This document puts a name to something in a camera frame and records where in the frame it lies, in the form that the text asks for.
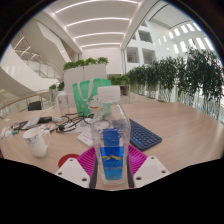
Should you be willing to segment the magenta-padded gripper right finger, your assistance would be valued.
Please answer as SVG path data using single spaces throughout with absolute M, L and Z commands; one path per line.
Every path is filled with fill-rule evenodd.
M 130 188 L 143 187 L 169 174 L 168 169 L 156 156 L 146 156 L 134 146 L 129 146 L 128 185 Z

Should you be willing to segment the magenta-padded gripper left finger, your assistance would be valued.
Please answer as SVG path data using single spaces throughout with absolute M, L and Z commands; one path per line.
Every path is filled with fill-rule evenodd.
M 77 158 L 69 156 L 56 175 L 84 188 L 94 189 L 97 182 L 98 163 L 95 149 L 90 148 Z

